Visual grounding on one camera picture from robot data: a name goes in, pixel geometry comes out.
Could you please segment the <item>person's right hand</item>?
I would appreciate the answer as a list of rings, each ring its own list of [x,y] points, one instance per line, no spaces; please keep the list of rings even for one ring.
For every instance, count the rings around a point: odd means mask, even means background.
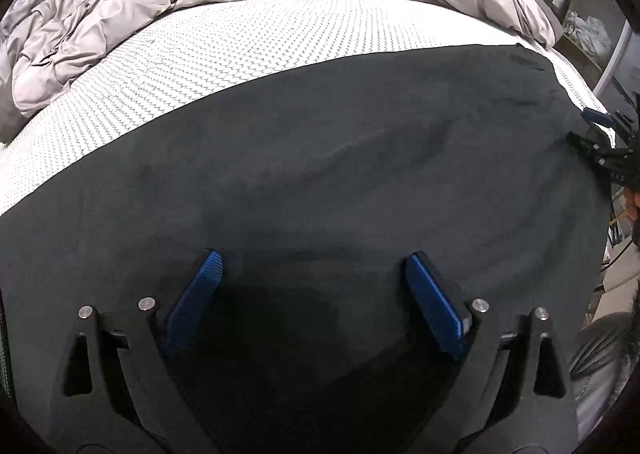
[[[640,193],[624,188],[623,196],[625,200],[625,216],[631,224],[635,224],[639,219]]]

